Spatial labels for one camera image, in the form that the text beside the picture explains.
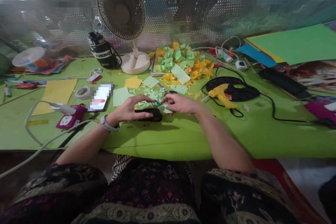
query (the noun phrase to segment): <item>blue paper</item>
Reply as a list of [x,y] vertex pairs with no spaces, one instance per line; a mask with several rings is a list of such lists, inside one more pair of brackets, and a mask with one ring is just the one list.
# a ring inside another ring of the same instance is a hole
[[250,56],[251,58],[255,59],[261,64],[264,64],[267,67],[274,67],[275,65],[277,65],[277,63],[270,56],[268,56],[264,52],[254,49],[249,44],[243,45],[237,48],[237,50]]

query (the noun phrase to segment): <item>electric fan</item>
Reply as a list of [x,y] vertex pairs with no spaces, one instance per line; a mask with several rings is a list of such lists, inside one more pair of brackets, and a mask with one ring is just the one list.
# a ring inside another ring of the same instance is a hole
[[146,71],[151,60],[148,54],[138,51],[135,42],[145,26],[143,0],[97,0],[97,6],[105,26],[118,38],[132,41],[133,52],[124,55],[122,70],[128,74]]

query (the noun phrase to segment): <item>left hand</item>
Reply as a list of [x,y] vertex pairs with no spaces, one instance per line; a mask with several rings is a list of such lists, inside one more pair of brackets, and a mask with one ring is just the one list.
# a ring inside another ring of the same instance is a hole
[[135,113],[134,106],[142,101],[154,102],[151,98],[142,94],[129,97],[119,108],[106,117],[106,122],[113,127],[122,121],[135,121],[153,117],[153,114],[147,112]]

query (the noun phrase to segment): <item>phone screen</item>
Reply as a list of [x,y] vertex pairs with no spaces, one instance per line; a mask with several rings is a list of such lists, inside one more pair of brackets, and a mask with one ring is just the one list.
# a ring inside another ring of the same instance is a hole
[[112,88],[113,84],[100,84],[87,110],[104,111],[109,97],[111,96]]

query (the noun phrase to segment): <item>perforated metal wall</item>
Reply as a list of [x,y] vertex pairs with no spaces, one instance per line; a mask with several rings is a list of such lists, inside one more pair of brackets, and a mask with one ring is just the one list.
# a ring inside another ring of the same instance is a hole
[[[54,53],[66,47],[87,50],[86,38],[98,10],[96,0],[89,0],[89,8],[85,1],[70,1],[61,8],[54,0],[3,0],[0,36],[22,50],[37,45],[49,45]],[[144,2],[147,16],[137,39],[140,50],[171,45],[176,40],[192,47],[217,45],[233,35],[244,38],[336,20],[336,0],[281,0],[280,4],[244,5],[233,5],[231,0]],[[129,41],[113,36],[107,29],[103,35],[120,52],[132,48]],[[7,56],[15,54],[7,47],[0,47],[0,52]]]

